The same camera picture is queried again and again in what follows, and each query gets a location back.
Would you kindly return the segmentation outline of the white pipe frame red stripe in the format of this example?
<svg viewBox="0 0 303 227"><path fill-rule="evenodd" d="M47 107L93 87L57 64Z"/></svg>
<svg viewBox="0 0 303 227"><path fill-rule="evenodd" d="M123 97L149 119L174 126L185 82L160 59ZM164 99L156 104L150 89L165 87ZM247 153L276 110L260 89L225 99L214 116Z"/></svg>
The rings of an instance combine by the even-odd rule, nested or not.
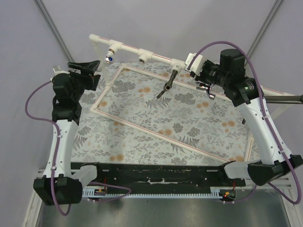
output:
<svg viewBox="0 0 303 227"><path fill-rule="evenodd" d="M100 37L100 36L93 35L93 34L89 36L89 39L90 39L92 45L93 45L95 48L97 48L99 44L106 44L106 45L109 46L109 49L112 49L112 50L115 51L115 54L116 54L119 50L123 50L123 51L127 51L127 52L134 53L134 54L138 55L139 62L141 62L141 63L145 63L145 62L147 62L148 60L156 60L156 61L160 61L160 62L163 62L163 63L165 63L165 64L168 64L168 65L171 67L171 71L170 71L169 77L164 78L164 85L165 85L166 82L168 82L168 80L169 80L169 78L170 78L170 76L171 76L173 70L177 70L177 71L178 71L178 75L181 74L182 72L188 73L188 74L190 75L190 72L185 71L185 61L181 61L181 60L178 60L178 59L170 59L170 58L167 58L167 57L162 57L162 56L160 56L160 55L154 54L154 53L151 52L151 51L148 51L148 50L145 50L145 49L138 49L138 48L135 48L135 47L131 47L131 46L128 46L128 45L123 44L122 42L115 41L115 40L108 40L108 39L105 39L105 38L102 38L102 37ZM247 56L246 56L246 54L245 54L245 53L243 52L243 50L241 50L239 47L237 47L237 46L234 45L234 44L230 44L229 49L237 49L237 50L239 50L239 51L244 55L244 57L245 57L245 62L244 62L244 64L247 62ZM106 63L105 63L105 56L106 56L106 54L103 54L103 56L102 56L102 57L103 57L103 61L102 61L101 66L100 66L102 70L105 70L106 67L110 65L110 64L106 64ZM154 74L154 73L148 72L148 71L145 71L145 70L141 70L141 69L138 69L138 68L135 68L135 72L140 73L140 74L143 74L143 75L147 75L147 76L150 76L150 77L155 77L155 74ZM172 88L173 88L174 85L181 86L181 82L177 80L177 76L176 76L176 78L175 78L175 80L174 80L174 82L173 82ZM205 94L205 95L207 96L207 94L206 94L205 91L197 90L197 88L196 88L196 87L197 87L197 84L196 84L196 82L194 81L194 78L193 78L191 75L190 75L190 77L191 77L191 79L193 80L195 90L198 91L198 92L200 92L200 93L202 93L202 94ZM259 89L259 90L262 90L262 88L261 88L261 86L260 86L260 84L259 84L259 82L258 82L258 79L257 79L256 77L252 77L252 78L254 78L254 79L256 80L256 84L257 84L258 89ZM110 88L112 87L113 83L114 83L114 79L110 79L109 77L106 77L106 78L105 78L105 83L106 83L106 87L107 87L108 89L110 89ZM231 101L230 99L228 99L228 98L225 96L224 90L223 90L222 87L217 86L217 85L213 85L212 88L211 88L211 92L214 93L214 94L216 94L215 99L217 98L218 94L221 94L222 99L227 100L227 101L230 101L230 102L232 103L232 101ZM249 129L249 133L250 133L250 135L251 135L251 137L252 137L252 139L253 139L253 141L254 141L254 138L253 138L253 136L252 136L252 134L251 134L250 129Z"/></svg>

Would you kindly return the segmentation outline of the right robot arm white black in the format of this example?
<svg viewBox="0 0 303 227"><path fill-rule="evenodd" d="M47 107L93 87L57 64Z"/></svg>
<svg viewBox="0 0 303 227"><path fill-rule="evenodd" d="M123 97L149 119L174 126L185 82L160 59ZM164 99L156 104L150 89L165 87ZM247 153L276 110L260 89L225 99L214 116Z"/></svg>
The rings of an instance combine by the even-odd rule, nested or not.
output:
<svg viewBox="0 0 303 227"><path fill-rule="evenodd" d="M194 78L197 89L205 90L209 98L212 85L223 88L241 113L249 127L260 152L260 160L237 164L226 164L224 170L228 178L251 179L262 186L302 166L300 155L292 154L283 142L268 112L263 91L259 90L254 78L246 76L245 57L237 49L225 49L220 53L220 62L215 64L202 55L192 54L187 57L186 70Z"/></svg>

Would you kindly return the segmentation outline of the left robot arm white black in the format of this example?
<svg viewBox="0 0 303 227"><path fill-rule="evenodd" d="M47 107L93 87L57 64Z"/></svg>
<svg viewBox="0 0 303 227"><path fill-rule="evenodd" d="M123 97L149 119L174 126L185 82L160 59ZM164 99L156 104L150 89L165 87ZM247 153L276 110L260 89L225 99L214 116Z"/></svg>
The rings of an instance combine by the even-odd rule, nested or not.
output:
<svg viewBox="0 0 303 227"><path fill-rule="evenodd" d="M45 205L77 204L83 189L97 177L94 165L71 171L71 152L79 126L82 107L79 103L85 90L95 91L100 79L95 74L100 61L69 62L69 71L56 70L51 78L53 91L53 141L50 156L41 178L35 179L33 188Z"/></svg>

